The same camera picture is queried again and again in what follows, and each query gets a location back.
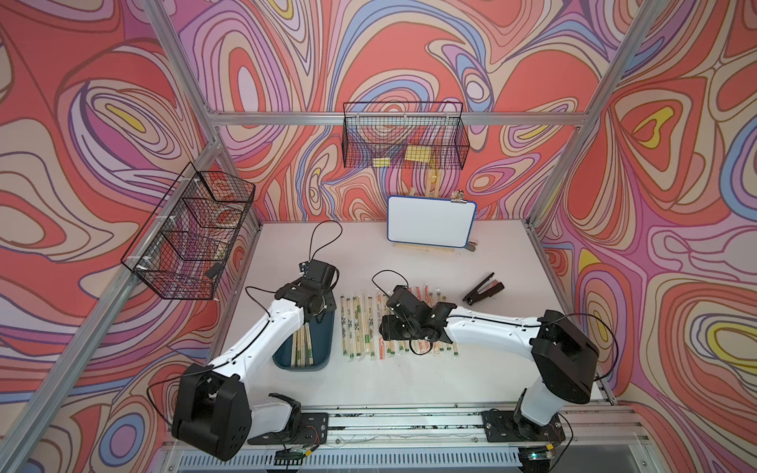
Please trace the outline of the panda chopsticks pair fourteenth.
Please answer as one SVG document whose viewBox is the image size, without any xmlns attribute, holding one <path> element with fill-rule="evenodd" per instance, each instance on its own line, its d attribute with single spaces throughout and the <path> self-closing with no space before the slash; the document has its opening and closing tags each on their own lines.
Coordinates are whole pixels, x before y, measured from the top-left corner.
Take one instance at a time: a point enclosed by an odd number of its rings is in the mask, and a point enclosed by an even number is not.
<svg viewBox="0 0 757 473">
<path fill-rule="evenodd" d="M 348 345 L 348 331 L 347 331 L 347 311 L 345 307 L 346 301 L 345 297 L 341 296 L 339 299 L 339 309 L 340 309 L 340 328 L 341 328 L 341 346 L 342 346 L 342 353 L 343 356 L 349 357 L 349 345 Z"/>
</svg>

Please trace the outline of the panda chopsticks pair fifteenth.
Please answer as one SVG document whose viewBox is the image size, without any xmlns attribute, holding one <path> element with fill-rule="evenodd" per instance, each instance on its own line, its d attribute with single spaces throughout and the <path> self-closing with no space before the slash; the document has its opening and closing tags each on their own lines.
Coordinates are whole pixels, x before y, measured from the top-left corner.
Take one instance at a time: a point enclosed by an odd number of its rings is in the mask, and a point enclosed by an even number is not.
<svg viewBox="0 0 757 473">
<path fill-rule="evenodd" d="M 352 299 L 347 298 L 346 299 L 346 327 L 347 327 L 347 342 L 348 342 L 348 353 L 349 358 L 354 359 L 355 358 L 355 342 L 354 342 L 354 328 L 353 328 L 353 309 L 352 309 Z"/>
</svg>

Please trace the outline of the panda chopsticks pair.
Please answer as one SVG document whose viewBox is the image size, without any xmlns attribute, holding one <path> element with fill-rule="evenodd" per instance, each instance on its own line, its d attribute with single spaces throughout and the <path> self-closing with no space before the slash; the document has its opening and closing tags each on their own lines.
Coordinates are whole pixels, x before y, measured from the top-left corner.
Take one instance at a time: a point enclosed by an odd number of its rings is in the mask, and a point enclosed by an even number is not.
<svg viewBox="0 0 757 473">
<path fill-rule="evenodd" d="M 361 313 L 360 298 L 357 296 L 352 298 L 352 309 L 353 309 L 353 328 L 354 328 L 354 339 L 355 339 L 355 356 L 361 357 L 363 355 L 363 350 L 364 350 L 362 323 L 361 323 L 362 313 Z"/>
</svg>

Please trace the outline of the green band chopsticks pair eleventh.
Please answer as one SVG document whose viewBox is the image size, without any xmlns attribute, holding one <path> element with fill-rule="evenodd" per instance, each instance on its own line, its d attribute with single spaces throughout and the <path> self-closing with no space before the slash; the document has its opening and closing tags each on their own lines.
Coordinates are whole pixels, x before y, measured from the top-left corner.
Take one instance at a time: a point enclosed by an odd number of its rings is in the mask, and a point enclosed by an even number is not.
<svg viewBox="0 0 757 473">
<path fill-rule="evenodd" d="M 360 341 L 363 343 L 362 354 L 365 357 L 368 357 L 370 355 L 370 337 L 368 333 L 368 323 L 367 323 L 367 314 L 366 314 L 366 296 L 364 292 L 362 292 L 360 295 L 359 303 L 360 303 L 359 309 L 360 309 L 360 327 L 361 327 Z"/>
</svg>

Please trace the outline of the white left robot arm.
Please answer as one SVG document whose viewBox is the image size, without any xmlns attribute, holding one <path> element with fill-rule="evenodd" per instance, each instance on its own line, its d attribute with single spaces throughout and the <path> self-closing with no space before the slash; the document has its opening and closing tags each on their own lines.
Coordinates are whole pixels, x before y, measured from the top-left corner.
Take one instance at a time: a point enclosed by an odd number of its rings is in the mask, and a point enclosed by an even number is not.
<svg viewBox="0 0 757 473">
<path fill-rule="evenodd" d="M 208 366 L 189 366 L 179 377 L 171 433 L 220 460 L 232 459 L 251 439 L 295 443 L 305 428 L 302 404 L 283 394 L 252 400 L 254 378 L 282 344 L 312 319 L 336 309 L 339 270 L 311 259 L 301 276 L 280 287 L 260 319 Z"/>
</svg>

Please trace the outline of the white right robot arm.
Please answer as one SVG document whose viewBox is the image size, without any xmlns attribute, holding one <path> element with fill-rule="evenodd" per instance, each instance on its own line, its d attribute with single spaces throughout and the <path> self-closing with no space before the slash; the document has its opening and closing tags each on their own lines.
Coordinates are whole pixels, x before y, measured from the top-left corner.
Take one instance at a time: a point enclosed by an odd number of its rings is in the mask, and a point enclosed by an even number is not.
<svg viewBox="0 0 757 473">
<path fill-rule="evenodd" d="M 542 317 L 500 317 L 439 302 L 430 307 L 404 286 L 386 303 L 378 332 L 386 341 L 473 344 L 521 356 L 538 377 L 526 388 L 505 425 L 524 441 L 542 441 L 568 404 L 591 400 L 599 349 L 567 315 L 548 309 Z"/>
</svg>

